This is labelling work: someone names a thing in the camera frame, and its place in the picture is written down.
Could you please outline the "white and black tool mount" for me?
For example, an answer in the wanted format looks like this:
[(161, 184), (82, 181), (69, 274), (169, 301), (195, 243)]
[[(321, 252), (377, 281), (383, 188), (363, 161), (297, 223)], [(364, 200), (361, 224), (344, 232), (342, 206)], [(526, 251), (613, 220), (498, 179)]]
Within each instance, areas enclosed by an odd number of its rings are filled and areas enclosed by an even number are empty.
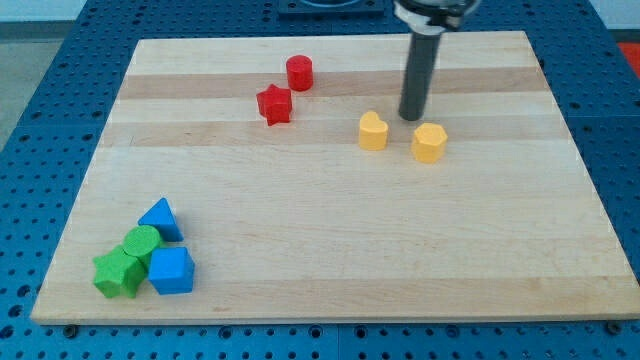
[(481, 0), (394, 0), (394, 15), (414, 33), (439, 35), (459, 30)]

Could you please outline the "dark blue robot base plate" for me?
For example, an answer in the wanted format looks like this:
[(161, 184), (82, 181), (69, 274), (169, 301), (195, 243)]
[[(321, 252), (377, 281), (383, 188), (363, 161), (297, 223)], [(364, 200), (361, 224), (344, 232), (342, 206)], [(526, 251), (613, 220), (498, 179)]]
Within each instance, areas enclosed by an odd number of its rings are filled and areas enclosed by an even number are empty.
[(280, 16), (383, 15), (384, 0), (276, 0)]

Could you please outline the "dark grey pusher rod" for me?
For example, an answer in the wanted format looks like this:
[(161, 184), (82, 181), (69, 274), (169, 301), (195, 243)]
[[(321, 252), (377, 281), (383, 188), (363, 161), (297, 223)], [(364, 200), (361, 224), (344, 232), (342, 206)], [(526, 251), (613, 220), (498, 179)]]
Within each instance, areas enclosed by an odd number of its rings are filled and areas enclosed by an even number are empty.
[(411, 35), (398, 110), (404, 120), (417, 121), (424, 114), (440, 38), (440, 35)]

